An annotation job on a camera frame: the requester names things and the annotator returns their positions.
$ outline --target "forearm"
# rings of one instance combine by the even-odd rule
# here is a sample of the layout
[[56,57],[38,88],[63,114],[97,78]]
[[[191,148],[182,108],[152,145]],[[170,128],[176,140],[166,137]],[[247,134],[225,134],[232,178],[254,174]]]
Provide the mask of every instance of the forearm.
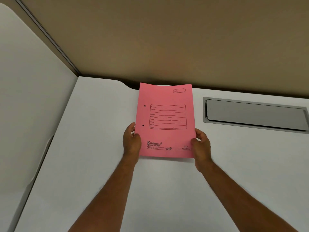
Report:
[[69,232],[120,231],[135,163],[120,161]]
[[201,173],[241,232],[296,231],[248,194],[214,162],[205,163]]

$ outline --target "paper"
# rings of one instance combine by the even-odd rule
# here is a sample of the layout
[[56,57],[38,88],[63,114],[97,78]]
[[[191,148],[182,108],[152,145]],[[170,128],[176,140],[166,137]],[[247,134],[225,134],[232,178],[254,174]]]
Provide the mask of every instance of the paper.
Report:
[[192,85],[141,83],[135,123],[135,133],[141,136],[141,156],[193,158]]

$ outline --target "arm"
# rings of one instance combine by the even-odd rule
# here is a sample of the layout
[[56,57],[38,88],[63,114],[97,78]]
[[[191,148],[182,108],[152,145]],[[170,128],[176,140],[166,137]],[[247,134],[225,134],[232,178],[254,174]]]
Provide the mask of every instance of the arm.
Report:
[[262,203],[249,195],[211,159],[211,143],[205,133],[196,130],[192,139],[195,166],[206,179],[240,232],[296,230]]
[[123,134],[124,154],[104,187],[99,191],[69,232],[120,231],[132,181],[133,170],[141,149],[141,138],[131,134],[135,123]]

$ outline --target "hand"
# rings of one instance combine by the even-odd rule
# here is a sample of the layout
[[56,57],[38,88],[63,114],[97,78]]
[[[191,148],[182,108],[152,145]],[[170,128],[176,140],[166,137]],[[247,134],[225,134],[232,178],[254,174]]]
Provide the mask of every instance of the hand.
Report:
[[123,134],[123,161],[129,161],[136,164],[138,161],[139,150],[141,149],[141,137],[138,134],[132,134],[135,131],[135,122],[131,123]]
[[200,172],[207,163],[212,163],[211,159],[211,142],[206,134],[199,129],[195,129],[196,138],[191,139],[192,149],[195,158],[195,167]]

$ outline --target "desk surface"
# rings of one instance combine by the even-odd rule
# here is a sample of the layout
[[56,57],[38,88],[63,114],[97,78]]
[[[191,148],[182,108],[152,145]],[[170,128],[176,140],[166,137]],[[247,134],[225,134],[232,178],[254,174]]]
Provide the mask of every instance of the desk surface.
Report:
[[[299,231],[309,228],[309,135],[203,122],[203,97],[294,106],[309,100],[193,89],[196,127],[234,180]],[[121,159],[138,90],[79,77],[16,232],[67,231]],[[237,231],[192,159],[141,157],[121,231]]]

